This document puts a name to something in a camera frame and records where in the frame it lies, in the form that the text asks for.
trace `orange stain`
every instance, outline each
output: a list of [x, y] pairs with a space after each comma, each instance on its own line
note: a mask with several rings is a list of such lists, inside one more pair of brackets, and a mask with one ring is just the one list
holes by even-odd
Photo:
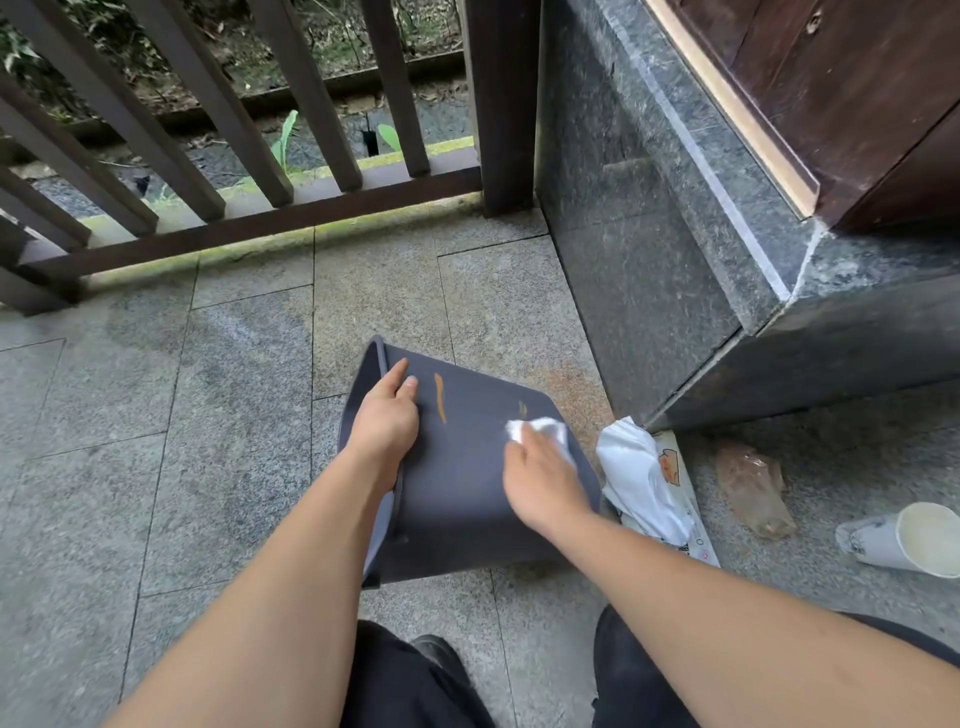
[[444, 378], [434, 373], [433, 380], [437, 382], [437, 409], [440, 410], [440, 419], [446, 425], [446, 412], [444, 411]]

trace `paper cup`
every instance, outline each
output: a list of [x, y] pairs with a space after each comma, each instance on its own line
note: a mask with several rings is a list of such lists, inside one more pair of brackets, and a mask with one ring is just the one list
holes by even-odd
[[841, 550], [864, 564], [960, 577], [960, 516], [938, 503], [841, 523], [835, 536]]

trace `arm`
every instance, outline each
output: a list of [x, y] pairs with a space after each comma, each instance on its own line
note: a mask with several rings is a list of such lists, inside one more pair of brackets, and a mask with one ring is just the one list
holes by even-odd
[[960, 670], [606, 521], [548, 439], [522, 439], [505, 453], [517, 515], [604, 592], [701, 725], [955, 723]]
[[406, 365], [367, 394], [344, 450], [108, 728], [339, 725], [373, 518], [417, 437]]

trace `hand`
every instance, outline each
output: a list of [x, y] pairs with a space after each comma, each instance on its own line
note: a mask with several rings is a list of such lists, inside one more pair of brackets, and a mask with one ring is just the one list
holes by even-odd
[[503, 453], [503, 490], [521, 521], [550, 540], [549, 532], [571, 517], [591, 513], [577, 472], [546, 435], [524, 423], [521, 443]]
[[400, 359], [363, 398], [353, 419], [345, 450], [381, 470], [378, 482], [384, 492], [393, 487], [400, 460], [417, 439], [417, 378], [403, 376], [407, 360]]

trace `shoe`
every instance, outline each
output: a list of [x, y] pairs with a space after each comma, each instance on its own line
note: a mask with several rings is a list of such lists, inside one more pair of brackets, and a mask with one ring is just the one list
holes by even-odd
[[459, 683], [469, 687], [470, 677], [457, 651], [443, 637], [420, 635], [410, 643], [423, 657]]

